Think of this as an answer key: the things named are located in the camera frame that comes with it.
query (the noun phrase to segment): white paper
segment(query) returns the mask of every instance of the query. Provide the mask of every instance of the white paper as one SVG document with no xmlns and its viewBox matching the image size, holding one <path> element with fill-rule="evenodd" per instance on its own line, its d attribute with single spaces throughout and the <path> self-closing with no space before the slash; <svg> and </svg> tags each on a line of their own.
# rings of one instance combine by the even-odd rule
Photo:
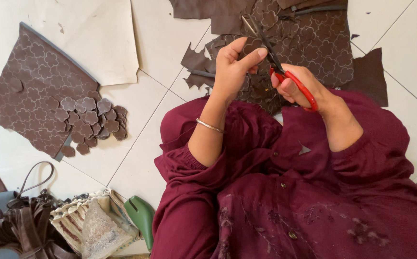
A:
<svg viewBox="0 0 417 259">
<path fill-rule="evenodd" d="M 137 82 L 130 0 L 0 0 L 0 74 L 20 22 L 63 50 L 101 85 Z"/>
</svg>

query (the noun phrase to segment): maroon dress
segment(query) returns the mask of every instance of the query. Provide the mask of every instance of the maroon dress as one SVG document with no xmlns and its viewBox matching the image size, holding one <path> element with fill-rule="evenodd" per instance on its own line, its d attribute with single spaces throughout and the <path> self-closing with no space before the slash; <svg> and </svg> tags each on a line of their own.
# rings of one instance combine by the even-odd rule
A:
<svg viewBox="0 0 417 259">
<path fill-rule="evenodd" d="M 364 128 L 346 150 L 330 151 L 318 113 L 284 107 L 281 126 L 235 101 L 209 168 L 187 145 L 207 97 L 169 111 L 155 159 L 167 187 L 151 258 L 417 258 L 406 128 L 366 97 L 332 92 Z M 302 144 L 311 151 L 299 154 Z"/>
</svg>

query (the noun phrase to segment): red scissors handle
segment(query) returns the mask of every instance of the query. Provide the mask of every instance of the red scissors handle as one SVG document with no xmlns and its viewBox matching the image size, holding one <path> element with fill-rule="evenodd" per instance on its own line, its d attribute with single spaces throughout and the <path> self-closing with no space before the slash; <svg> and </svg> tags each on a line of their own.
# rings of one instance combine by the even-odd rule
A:
<svg viewBox="0 0 417 259">
<path fill-rule="evenodd" d="M 272 74 L 274 73 L 274 68 L 270 68 L 269 69 L 269 76 L 272 76 Z M 297 79 L 295 77 L 295 75 L 293 75 L 290 71 L 286 71 L 285 72 L 285 76 L 290 78 L 298 87 L 298 89 L 304 94 L 304 96 L 306 97 L 307 101 L 311 104 L 311 109 L 303 107 L 303 109 L 305 111 L 308 112 L 316 112 L 317 111 L 317 102 L 316 99 L 314 98 L 313 94 L 311 92 L 309 92 L 309 90 L 306 88 L 306 86 L 303 85 L 303 83 L 301 83 L 301 81 L 299 79 Z M 285 80 L 285 77 L 279 73 L 276 73 L 276 77 L 277 79 L 279 79 L 279 82 L 283 82 Z"/>
</svg>

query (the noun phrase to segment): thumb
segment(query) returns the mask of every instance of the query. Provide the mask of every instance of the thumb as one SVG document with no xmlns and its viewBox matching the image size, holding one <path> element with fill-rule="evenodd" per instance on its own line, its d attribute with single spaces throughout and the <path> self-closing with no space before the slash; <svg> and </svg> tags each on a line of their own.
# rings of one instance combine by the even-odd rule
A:
<svg viewBox="0 0 417 259">
<path fill-rule="evenodd" d="M 245 56 L 243 59 L 236 62 L 238 66 L 241 66 L 243 70 L 247 71 L 252 66 L 258 64 L 259 62 L 263 61 L 263 59 L 267 55 L 267 49 L 263 47 L 259 47 L 256 50 L 253 50 L 250 54 Z"/>
<path fill-rule="evenodd" d="M 299 105 L 304 107 L 311 107 L 311 104 L 306 99 L 304 94 L 298 89 L 298 86 L 290 79 L 286 78 L 280 85 L 282 96 L 289 102 L 296 101 Z"/>
</svg>

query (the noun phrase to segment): button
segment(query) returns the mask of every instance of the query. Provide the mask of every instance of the button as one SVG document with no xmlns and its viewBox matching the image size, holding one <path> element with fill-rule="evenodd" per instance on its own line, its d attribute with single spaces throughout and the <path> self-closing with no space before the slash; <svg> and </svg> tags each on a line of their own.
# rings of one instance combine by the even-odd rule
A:
<svg viewBox="0 0 417 259">
<path fill-rule="evenodd" d="M 294 240 L 298 239 L 298 238 L 296 237 L 296 234 L 295 234 L 293 231 L 290 231 L 290 232 L 289 232 L 289 236 L 290 236 L 292 239 L 294 239 Z"/>
</svg>

